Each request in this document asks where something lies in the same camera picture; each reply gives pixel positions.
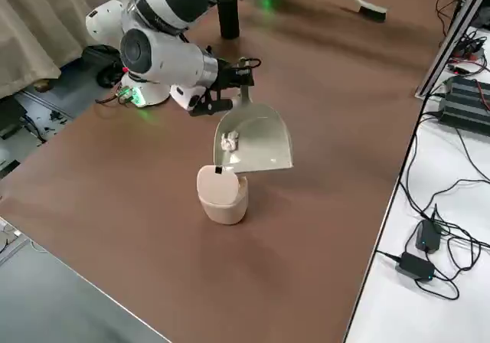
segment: green led light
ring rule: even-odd
[[[141,94],[141,90],[139,90],[139,88],[132,88],[131,101],[138,107],[146,105],[145,98],[143,98],[143,95]]]
[[[124,88],[123,90],[120,90],[120,91],[119,91],[118,95],[119,95],[119,96],[123,96],[123,95],[125,95],[126,93],[128,93],[128,92],[129,92],[129,90],[130,90],[130,88]]]

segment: dustpan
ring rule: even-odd
[[[234,150],[226,150],[223,145],[224,138],[230,136],[237,136]],[[224,115],[217,127],[214,165],[236,174],[292,167],[292,145],[286,124],[272,107],[253,103],[248,87],[240,88],[240,106]]]

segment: beige curtain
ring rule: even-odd
[[[85,16],[108,0],[0,0],[0,98],[77,59],[95,42]]]

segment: brush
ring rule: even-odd
[[[386,20],[387,8],[370,4],[364,0],[355,1],[361,6],[361,8],[359,8],[359,14],[379,23],[383,23]]]

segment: white table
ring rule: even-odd
[[[436,108],[436,103],[429,102],[426,110]],[[434,120],[423,123],[417,135],[419,146],[410,171],[410,193],[418,205],[425,207],[433,193],[448,188],[459,178],[480,179],[469,164],[454,129]],[[474,163],[490,176],[490,138],[465,131],[462,135]],[[377,248],[400,255],[420,217],[410,207],[400,186],[395,187],[392,201]],[[436,203],[446,221],[456,223],[478,240],[490,243],[490,185],[460,186],[439,196]],[[454,247],[453,250],[456,259],[466,266],[470,257],[469,245],[467,249]],[[424,258],[415,248],[414,240],[409,245],[409,252]],[[440,250],[430,258],[446,275],[452,276],[456,271],[450,262],[446,242],[442,242]],[[456,279],[461,296],[453,302],[421,291],[412,279],[399,274],[394,266],[394,261],[374,254],[346,343],[490,341],[490,252],[482,251],[474,269]],[[445,295],[454,293],[448,284],[439,280],[433,280],[426,287],[431,286]]]

